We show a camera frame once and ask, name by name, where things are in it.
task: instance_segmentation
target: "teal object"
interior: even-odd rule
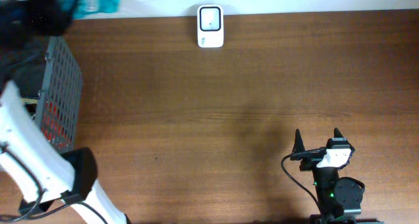
[[[63,10],[69,10],[74,0],[58,0]],[[99,12],[113,13],[118,11],[119,0],[79,0],[73,18],[83,18],[88,14]]]

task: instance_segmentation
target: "blurred black object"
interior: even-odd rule
[[[33,35],[60,36],[71,25],[79,0],[63,10],[57,0],[0,3],[0,48],[23,48]]]

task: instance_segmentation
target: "wire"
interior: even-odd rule
[[[35,211],[35,209],[41,203],[42,197],[44,195],[44,191],[42,190],[41,184],[39,183],[35,175],[33,175],[33,173],[29,170],[29,168],[27,168],[27,166],[18,157],[13,155],[13,153],[11,153],[7,149],[7,146],[2,145],[0,146],[0,149],[1,149],[1,153],[7,153],[10,157],[12,157],[12,159],[14,159],[19,164],[19,166],[21,166],[25,170],[25,172],[29,175],[29,177],[31,177],[31,179],[33,180],[33,182],[35,183],[38,189],[37,191],[38,198],[26,214],[21,215],[21,216],[0,215],[0,223],[14,223],[17,221],[21,221],[23,219],[27,219]]]
[[[311,193],[306,187],[301,185],[301,183],[299,183],[295,178],[293,178],[293,176],[291,176],[291,174],[288,173],[287,170],[285,169],[285,166],[283,165],[283,162],[285,162],[285,160],[287,160],[289,157],[291,157],[291,155],[292,154],[285,156],[281,161],[281,167],[282,167],[283,172],[285,172],[285,174],[287,174],[287,176],[289,177],[289,179],[291,179],[291,181],[294,181],[294,183],[296,183],[301,189],[305,190],[313,198],[314,202],[317,205],[317,208],[319,209],[320,216],[321,216],[322,220],[325,221],[326,219],[323,215],[323,212],[321,211],[320,204],[317,201],[317,199],[315,198],[315,196],[313,195],[313,193]]]
[[[33,182],[36,184],[37,188],[38,188],[38,198],[36,200],[36,202],[34,203],[34,205],[31,207],[31,209],[29,210],[29,212],[27,212],[24,215],[8,215],[8,214],[2,214],[0,215],[0,223],[14,223],[14,222],[18,222],[24,219],[27,220],[38,220],[44,217],[48,217],[52,214],[55,214],[56,212],[59,212],[61,210],[63,210],[64,208],[68,208],[73,204],[64,204],[54,210],[51,210],[45,214],[41,214],[41,215],[37,215],[37,216],[31,216],[31,214],[35,211],[35,209],[40,205],[42,197],[44,195],[44,191],[42,190],[41,184],[39,183],[38,179],[35,177],[35,175],[33,175],[33,173],[29,170],[29,168],[27,168],[27,166],[17,157],[15,156],[13,153],[11,153],[8,149],[7,146],[4,145],[0,145],[0,150],[1,153],[7,153],[8,155],[10,155],[10,157],[12,157],[18,164],[19,166],[21,166],[25,172],[29,175],[29,177],[31,177],[31,179],[33,180]],[[85,202],[77,202],[74,204],[80,204],[83,205],[84,207],[88,208],[90,211],[92,211],[94,214],[96,214],[102,221],[103,224],[108,224],[105,220],[105,218],[103,218],[103,216],[96,211],[94,208],[92,208],[90,205],[86,204]]]

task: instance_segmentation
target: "gray plastic basket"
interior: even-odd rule
[[[73,149],[82,75],[63,37],[51,37],[35,123],[59,153]]]

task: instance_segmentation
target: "wooden table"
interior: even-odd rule
[[[417,223],[419,10],[226,16],[216,49],[197,46],[195,21],[83,20],[65,37],[84,77],[77,147],[133,223],[316,214],[280,160],[296,128],[313,149],[334,127],[356,148],[340,175],[366,184],[361,217]],[[0,179],[0,210],[16,213]],[[66,209],[32,223],[84,222]]]

